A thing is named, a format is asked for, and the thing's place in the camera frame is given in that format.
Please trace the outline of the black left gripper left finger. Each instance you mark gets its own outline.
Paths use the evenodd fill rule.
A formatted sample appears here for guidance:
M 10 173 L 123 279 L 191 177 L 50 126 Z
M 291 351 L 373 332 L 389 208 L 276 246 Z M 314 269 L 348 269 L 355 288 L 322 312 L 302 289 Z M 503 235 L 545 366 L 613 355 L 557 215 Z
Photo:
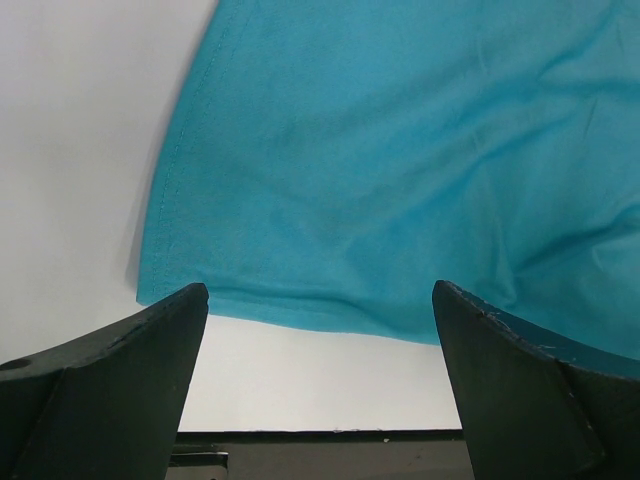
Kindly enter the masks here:
M 1 366 L 4 479 L 162 479 L 208 314 L 190 284 Z

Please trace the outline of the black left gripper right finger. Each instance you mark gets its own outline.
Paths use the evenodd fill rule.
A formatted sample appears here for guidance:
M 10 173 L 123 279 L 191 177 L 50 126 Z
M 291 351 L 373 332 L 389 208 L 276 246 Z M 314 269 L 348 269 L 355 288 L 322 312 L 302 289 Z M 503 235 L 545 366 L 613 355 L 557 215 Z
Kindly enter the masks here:
M 636 479 L 639 362 L 510 315 L 455 284 L 432 292 L 478 479 Z

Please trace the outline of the teal t shirt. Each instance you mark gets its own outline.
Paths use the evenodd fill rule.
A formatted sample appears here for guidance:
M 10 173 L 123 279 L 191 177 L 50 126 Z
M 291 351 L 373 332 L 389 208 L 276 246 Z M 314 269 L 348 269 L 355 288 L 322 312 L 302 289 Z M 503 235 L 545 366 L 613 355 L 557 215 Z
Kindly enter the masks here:
M 450 281 L 639 354 L 635 1 L 222 1 L 137 280 L 215 315 L 419 343 Z

